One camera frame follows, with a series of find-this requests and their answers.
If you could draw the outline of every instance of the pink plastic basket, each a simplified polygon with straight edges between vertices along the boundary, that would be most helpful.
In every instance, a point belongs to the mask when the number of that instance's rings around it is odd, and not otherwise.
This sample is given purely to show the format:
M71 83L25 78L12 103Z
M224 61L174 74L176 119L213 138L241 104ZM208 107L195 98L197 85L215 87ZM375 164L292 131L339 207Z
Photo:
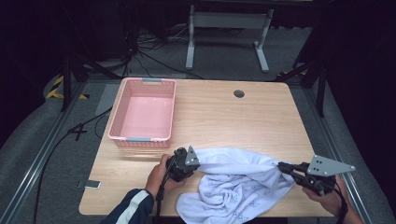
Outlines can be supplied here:
M176 81L125 78L108 137L118 147L170 147Z

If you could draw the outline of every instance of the table surface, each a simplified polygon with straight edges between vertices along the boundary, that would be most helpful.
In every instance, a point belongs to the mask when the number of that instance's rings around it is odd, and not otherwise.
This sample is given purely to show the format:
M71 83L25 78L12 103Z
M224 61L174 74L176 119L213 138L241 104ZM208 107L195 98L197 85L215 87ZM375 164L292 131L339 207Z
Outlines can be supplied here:
M236 90L245 96L235 97ZM146 186L151 169L163 153L173 155L179 147L237 147L293 163L311 162L314 155L290 89L284 83L178 79L170 147L152 153L140 153L143 148L118 148L107 137L109 126L89 177L101 181L101 187L85 189L79 206L83 215L109 214L130 189ZM165 196L162 216L177 216L177 196L196 192L202 175L196 172L184 188ZM301 188L295 186L261 217L331 216L309 200Z

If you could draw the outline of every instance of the human hand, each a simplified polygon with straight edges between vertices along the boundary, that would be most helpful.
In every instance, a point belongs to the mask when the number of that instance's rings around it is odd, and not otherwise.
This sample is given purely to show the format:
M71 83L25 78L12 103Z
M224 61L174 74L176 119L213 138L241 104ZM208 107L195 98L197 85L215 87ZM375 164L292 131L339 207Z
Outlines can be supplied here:
M161 183L163 182L163 177L166 173L166 161L171 158L170 155L163 154L160 160L160 164L157 164L152 169L151 173L148 176L148 182L146 184L145 189L148 190L154 199L157 197L158 190L160 188ZM180 188L186 185L187 179L184 179L180 182L176 182L175 180L169 178L164 186L164 192L169 192L172 189Z
M343 196L346 200L347 206L350 207L350 201L347 196L347 189L346 189L344 180L341 179L341 177L339 175L336 175L335 181L337 182L338 186L340 187L339 190L343 194ZM338 217L340 215L341 198L336 192L333 191L331 193L326 194L325 196L319 196L314 191L312 191L308 188L303 188L303 192L308 196L309 199L320 203L324 209L326 209L328 212L332 213L336 217Z

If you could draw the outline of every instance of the power cord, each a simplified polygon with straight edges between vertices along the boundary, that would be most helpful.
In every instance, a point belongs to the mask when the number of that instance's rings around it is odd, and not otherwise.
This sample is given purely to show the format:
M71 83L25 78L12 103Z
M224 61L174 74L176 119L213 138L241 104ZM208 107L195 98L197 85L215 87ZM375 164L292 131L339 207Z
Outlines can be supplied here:
M172 69L172 70L174 70L174 71L177 71L177 72L180 72L180 73L187 73L187 74L193 75L193 76L195 76L195 77L198 77L198 78L200 78L200 79L205 79L204 77L201 77L201 76L199 76L199 75L197 75L197 74L194 74L194 73L192 73L192 72L181 71L181 70L178 70L178 69L176 69L176 68L173 68L173 67L171 67L171 66L169 66L169 65L167 65L167 64L165 64L165 63L162 63L162 62L158 61L157 59L155 59L155 58L153 58L153 57L147 55L147 53L142 52L141 50L139 50L139 53L145 55L146 57L150 58L151 60L153 60L153 61L155 61L155 62L157 62L157 63L160 63L160 64L162 64L163 66L165 66L165 67L167 67L167 68L169 68L169 69Z
M102 137L99 136L99 134L98 134L98 132L97 132L98 123L99 123L99 121L100 121L106 114L108 114L108 112L110 112L110 111L111 111L111 107L110 107L110 109L108 109L107 111L105 111L105 112L106 112L105 114L102 113L102 114L101 114L102 117L99 118L99 119L96 121L96 123L95 123L95 134L96 134L96 136L97 136L98 138L100 138L100 139L102 139Z
M108 71L115 71L117 69L122 68L123 66L126 66L128 64L128 60L127 59L122 59L120 63L117 63L115 65L110 65L105 67L105 69L107 69ZM86 67L84 66L84 69L89 72L89 73L100 73L100 71L94 69L94 68L90 68L90 67Z
M172 160L169 162L169 165L166 168L165 175L163 176L163 181L162 181L162 183L160 185L160 188L158 190L157 197L155 198L155 200L157 201L157 212L156 212L156 215L155 215L154 224L157 224L158 223L158 219L160 218L161 203L163 201L165 184L166 184L166 181L168 181L168 179L169 179L169 175L168 175L169 174L169 170L171 169L171 167L175 163L175 161L176 161L176 157L173 157Z
M160 39L157 37L154 37L154 35L152 35L150 33L146 33L146 32L141 33L139 36L142 35L143 37L142 38L139 37L137 39L137 44L138 44L140 50L149 51L149 50L153 50L153 49L160 49L167 44L175 43L181 39L188 41L189 39L187 39L187 38L178 37L179 35L182 35L184 32L186 32L188 30L188 28L189 27L186 26L181 31L178 31L175 35L168 35L166 43L159 43ZM142 46L142 45L146 45L147 43L152 43L152 46L151 47Z
M146 73L148 74L148 76L149 76L149 77L152 77L151 74L149 73L149 70L148 70L145 66L143 66L143 64L140 62L140 60L138 60L138 59L136 58L136 56L134 56L134 58L139 62L140 67L142 67L142 68L146 71Z
M226 35L240 35L244 31L240 28L219 28L219 30Z
M335 185L338 187L338 189L335 188L335 187L332 187L330 185L323 184L324 187L334 190L334 192L336 194L338 194L338 196L340 197L340 199L341 199L341 208L340 208L340 214L338 216L336 224L343 224L344 218L346 217L347 211L348 211L348 209L347 209L347 201L346 201L343 193L340 190L341 189L340 186L336 182L335 182Z
M40 178L39 178L39 180L38 180L37 194L36 194L36 197L35 197L35 212L34 212L34 217L33 217L33 223L34 223L34 224L35 224L36 221L37 221L38 202L39 202L39 199L40 199L41 185L42 185L42 182L43 182L44 172L46 171L47 165L48 165L48 163L49 163L49 161L50 161L50 157L52 156L53 152L55 151L55 148L56 148L57 146L59 146L59 145L61 144L61 142L62 142L70 133L74 132L75 130L79 129L80 127L83 127L84 125L88 124L89 122L91 122L91 121L93 121L93 120L95 120L95 119L97 119L97 118L102 117L103 115L107 114L111 109L112 109L112 106L111 106L108 110L106 110L105 112L103 112L102 114L100 114L100 115L98 115L98 116L96 116L96 117L94 117L94 118L92 118L92 119L89 119L89 120L87 120L87 121L85 121L85 122L83 122L83 123L80 123L80 124L76 125L75 127L69 129L69 130L67 131L67 133L66 133L64 136L62 136L61 139L60 139L60 140L55 144L55 146L51 149L51 152L49 153L49 156L47 157L47 159L46 159L46 161L45 161L45 163L44 163L43 169L42 169L41 172L40 172L41 174L40 174Z

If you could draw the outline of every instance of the crumpled white shirt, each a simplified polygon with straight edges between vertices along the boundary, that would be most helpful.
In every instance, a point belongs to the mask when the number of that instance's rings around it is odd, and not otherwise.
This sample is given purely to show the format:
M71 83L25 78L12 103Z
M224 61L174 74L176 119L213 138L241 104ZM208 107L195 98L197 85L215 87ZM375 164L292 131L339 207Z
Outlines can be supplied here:
M245 223L278 203L294 186L278 160L231 147L196 149L205 173L198 193L183 193L177 212L188 224Z

